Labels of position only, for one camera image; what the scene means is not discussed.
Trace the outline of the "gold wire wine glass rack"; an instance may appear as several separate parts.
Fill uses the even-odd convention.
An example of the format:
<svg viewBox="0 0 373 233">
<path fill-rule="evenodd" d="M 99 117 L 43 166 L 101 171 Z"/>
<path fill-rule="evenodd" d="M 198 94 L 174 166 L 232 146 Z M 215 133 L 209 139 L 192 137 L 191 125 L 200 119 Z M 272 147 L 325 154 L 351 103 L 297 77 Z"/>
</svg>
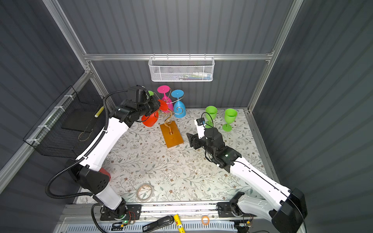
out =
<svg viewBox="0 0 373 233">
<path fill-rule="evenodd" d="M 184 142 L 175 121 L 172 120 L 173 115 L 175 115 L 175 113 L 169 109 L 163 112 L 159 111 L 158 119 L 165 118 L 165 122 L 164 124 L 160 125 L 160 129 L 165 139 L 167 148 L 175 147 Z"/>
</svg>

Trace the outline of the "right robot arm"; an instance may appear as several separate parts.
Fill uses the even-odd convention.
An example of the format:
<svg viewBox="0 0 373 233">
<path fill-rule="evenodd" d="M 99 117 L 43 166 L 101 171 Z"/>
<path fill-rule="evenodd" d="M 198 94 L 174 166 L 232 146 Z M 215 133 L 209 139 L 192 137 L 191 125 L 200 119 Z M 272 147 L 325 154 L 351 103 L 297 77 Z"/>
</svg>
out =
<svg viewBox="0 0 373 233">
<path fill-rule="evenodd" d="M 281 233 L 297 233 L 307 217 L 304 193 L 275 182 L 252 166 L 239 152 L 225 145 L 218 129 L 206 127 L 203 117 L 194 120 L 196 134 L 187 134 L 195 150 L 202 148 L 205 158 L 217 167 L 240 178 L 255 189 L 264 200 L 238 192 L 229 202 L 230 212 L 237 217 L 255 215 L 266 219 Z"/>
</svg>

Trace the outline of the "red wine glass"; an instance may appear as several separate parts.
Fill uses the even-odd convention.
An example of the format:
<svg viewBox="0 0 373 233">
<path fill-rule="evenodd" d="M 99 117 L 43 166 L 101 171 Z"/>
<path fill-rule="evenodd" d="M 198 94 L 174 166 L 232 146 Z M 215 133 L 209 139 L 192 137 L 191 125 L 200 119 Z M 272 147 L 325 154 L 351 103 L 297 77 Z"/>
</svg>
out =
<svg viewBox="0 0 373 233">
<path fill-rule="evenodd" d="M 168 110 L 168 105 L 166 104 L 165 101 L 163 101 L 163 100 L 158 100 L 158 101 L 160 102 L 160 108 L 158 110 L 156 110 L 154 113 L 152 113 L 150 116 L 143 116 L 141 118 L 142 123 L 146 127 L 152 127 L 158 121 L 159 111 L 163 112 L 163 111 Z"/>
</svg>

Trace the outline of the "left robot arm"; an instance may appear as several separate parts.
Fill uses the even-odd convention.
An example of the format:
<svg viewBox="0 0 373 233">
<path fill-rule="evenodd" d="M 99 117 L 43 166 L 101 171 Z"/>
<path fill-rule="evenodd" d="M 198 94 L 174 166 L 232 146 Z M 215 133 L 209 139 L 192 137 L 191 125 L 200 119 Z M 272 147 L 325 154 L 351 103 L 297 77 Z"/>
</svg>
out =
<svg viewBox="0 0 373 233">
<path fill-rule="evenodd" d="M 110 176 L 103 172 L 102 166 L 117 141 L 141 117 L 149 117 L 160 108 L 160 102 L 150 96 L 148 90 L 140 85 L 125 90 L 127 98 L 113 110 L 107 106 L 106 95 L 103 99 L 105 125 L 89 147 L 79 155 L 79 163 L 71 169 L 78 184 L 97 201 L 106 213 L 115 219 L 127 215 L 125 200 L 109 184 Z"/>
</svg>

